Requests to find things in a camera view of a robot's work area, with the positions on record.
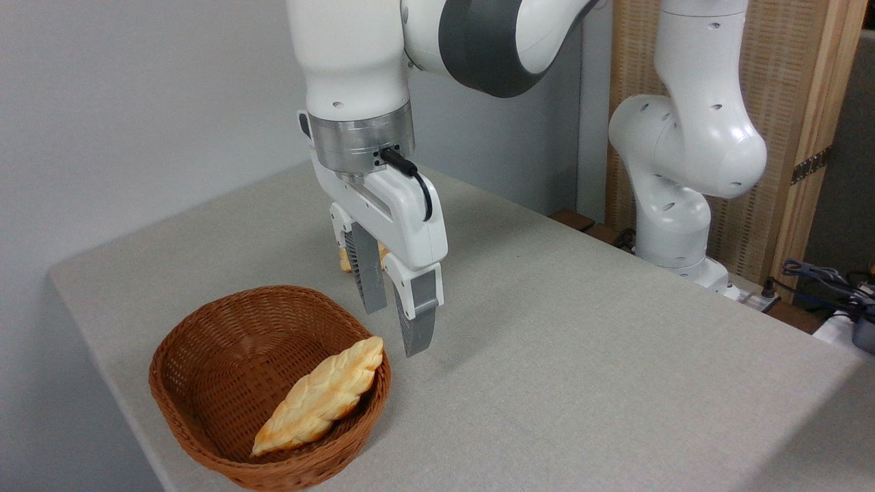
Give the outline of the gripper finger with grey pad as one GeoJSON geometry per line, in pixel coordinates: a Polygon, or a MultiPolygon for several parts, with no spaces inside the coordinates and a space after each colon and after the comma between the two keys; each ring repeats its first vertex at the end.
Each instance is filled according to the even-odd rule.
{"type": "Polygon", "coordinates": [[[387,306],[378,240],[337,203],[330,206],[336,242],[346,249],[354,280],[367,314],[387,306]]]}
{"type": "Polygon", "coordinates": [[[444,305],[441,264],[413,271],[403,262],[386,262],[386,271],[396,296],[405,355],[412,357],[431,345],[435,311],[444,305]]]}

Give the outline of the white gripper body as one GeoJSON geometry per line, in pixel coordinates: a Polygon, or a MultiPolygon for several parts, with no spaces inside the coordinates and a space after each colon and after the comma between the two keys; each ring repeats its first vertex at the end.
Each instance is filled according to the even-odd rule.
{"type": "Polygon", "coordinates": [[[446,257],[448,244],[440,199],[428,178],[424,181],[433,213],[425,221],[424,193],[415,178],[387,166],[365,175],[362,182],[350,183],[322,166],[316,150],[310,150],[310,159],[320,186],[340,209],[332,212],[338,242],[344,239],[344,224],[358,222],[412,271],[425,269],[446,257]]]}

